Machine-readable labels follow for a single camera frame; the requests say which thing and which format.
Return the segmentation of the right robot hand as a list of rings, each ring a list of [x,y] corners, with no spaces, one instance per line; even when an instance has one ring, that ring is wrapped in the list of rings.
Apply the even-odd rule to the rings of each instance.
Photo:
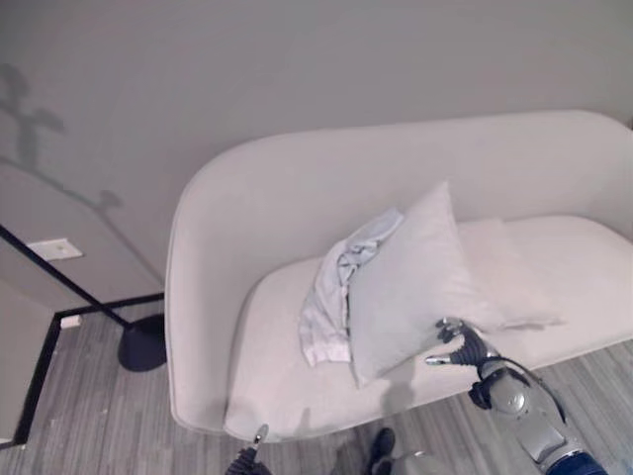
[[[427,365],[460,365],[479,367],[499,353],[487,342],[481,332],[469,323],[455,318],[439,320],[435,327],[437,338],[442,343],[449,343],[455,338],[462,338],[462,344],[455,350],[440,355],[430,355],[424,358]]]

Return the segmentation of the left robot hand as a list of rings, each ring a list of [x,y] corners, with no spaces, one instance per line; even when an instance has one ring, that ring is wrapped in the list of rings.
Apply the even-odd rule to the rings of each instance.
[[[257,460],[259,446],[266,439],[269,426],[264,424],[256,432],[252,442],[243,448],[228,466],[226,475],[271,475],[270,469]]]

